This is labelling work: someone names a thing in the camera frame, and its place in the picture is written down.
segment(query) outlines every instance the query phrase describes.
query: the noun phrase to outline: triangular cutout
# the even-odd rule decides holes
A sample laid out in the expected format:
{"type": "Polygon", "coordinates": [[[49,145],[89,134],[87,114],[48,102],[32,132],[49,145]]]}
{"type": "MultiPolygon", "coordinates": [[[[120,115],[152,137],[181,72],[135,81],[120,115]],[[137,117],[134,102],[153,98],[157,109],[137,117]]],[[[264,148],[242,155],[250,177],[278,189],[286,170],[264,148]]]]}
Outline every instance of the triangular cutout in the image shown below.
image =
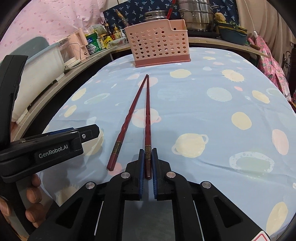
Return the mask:
{"type": "Polygon", "coordinates": [[[214,201],[226,228],[230,228],[242,221],[219,197],[214,197],[214,201]]]}
{"type": "Polygon", "coordinates": [[[83,198],[81,197],[72,203],[71,206],[57,218],[56,224],[61,225],[67,229],[72,228],[82,201],[83,198]]]}

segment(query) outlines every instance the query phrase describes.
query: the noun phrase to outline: pink plastic basket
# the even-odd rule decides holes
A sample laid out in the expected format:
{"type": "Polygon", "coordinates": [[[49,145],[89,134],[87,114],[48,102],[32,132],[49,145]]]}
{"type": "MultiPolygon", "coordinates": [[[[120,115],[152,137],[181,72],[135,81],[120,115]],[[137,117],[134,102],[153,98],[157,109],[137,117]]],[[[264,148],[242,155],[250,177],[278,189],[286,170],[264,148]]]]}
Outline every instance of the pink plastic basket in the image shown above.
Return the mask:
{"type": "Polygon", "coordinates": [[[125,31],[136,67],[191,61],[183,19],[139,23],[125,31]]]}

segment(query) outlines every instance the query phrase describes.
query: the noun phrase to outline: pink patterned cloth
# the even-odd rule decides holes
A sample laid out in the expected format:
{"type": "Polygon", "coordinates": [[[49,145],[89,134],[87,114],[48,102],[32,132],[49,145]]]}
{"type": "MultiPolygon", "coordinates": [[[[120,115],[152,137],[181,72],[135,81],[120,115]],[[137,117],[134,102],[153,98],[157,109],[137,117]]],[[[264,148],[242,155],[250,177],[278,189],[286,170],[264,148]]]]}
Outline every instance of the pink patterned cloth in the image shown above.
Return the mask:
{"type": "Polygon", "coordinates": [[[248,41],[251,44],[256,44],[257,46],[259,46],[260,51],[270,57],[266,58],[260,56],[258,69],[263,74],[265,74],[265,76],[269,78],[272,83],[275,84],[275,86],[283,93],[287,101],[291,101],[290,90],[284,72],[279,63],[272,57],[271,51],[263,38],[261,36],[258,36],[255,39],[255,43],[250,38],[248,38],[248,41]]]}
{"type": "Polygon", "coordinates": [[[37,36],[49,44],[79,28],[85,32],[92,24],[102,23],[100,12],[106,0],[32,0],[15,18],[0,42],[0,61],[5,55],[37,36]]]}

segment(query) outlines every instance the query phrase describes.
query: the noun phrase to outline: metal screw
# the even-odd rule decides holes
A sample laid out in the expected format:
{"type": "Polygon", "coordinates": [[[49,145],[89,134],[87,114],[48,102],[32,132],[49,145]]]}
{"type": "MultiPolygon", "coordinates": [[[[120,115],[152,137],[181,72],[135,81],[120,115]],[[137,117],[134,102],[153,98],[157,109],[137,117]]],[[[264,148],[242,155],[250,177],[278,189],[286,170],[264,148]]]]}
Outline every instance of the metal screw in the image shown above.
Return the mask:
{"type": "Polygon", "coordinates": [[[129,178],[130,176],[131,176],[131,175],[130,175],[128,172],[123,172],[123,173],[121,174],[121,177],[124,178],[124,179],[129,178]]]}
{"type": "Polygon", "coordinates": [[[89,182],[89,183],[87,183],[87,184],[85,184],[85,187],[87,188],[87,189],[92,189],[92,188],[94,188],[94,183],[93,182],[89,182]]]}
{"type": "Polygon", "coordinates": [[[205,181],[205,182],[202,183],[202,186],[204,188],[210,188],[212,186],[212,184],[210,182],[208,182],[208,181],[205,181]]]}
{"type": "Polygon", "coordinates": [[[167,172],[167,177],[174,178],[176,176],[176,173],[174,172],[167,172]]]}

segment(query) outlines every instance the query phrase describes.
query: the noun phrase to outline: basket base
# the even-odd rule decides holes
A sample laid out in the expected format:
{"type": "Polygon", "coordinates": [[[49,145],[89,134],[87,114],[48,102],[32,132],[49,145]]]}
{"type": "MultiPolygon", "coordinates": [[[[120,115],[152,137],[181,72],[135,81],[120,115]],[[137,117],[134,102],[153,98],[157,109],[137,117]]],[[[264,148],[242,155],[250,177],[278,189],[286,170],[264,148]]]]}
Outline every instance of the basket base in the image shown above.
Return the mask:
{"type": "Polygon", "coordinates": [[[135,61],[136,68],[146,67],[159,64],[172,64],[172,63],[181,63],[181,62],[190,62],[190,55],[178,55],[178,56],[165,56],[160,58],[151,58],[135,61]]]}

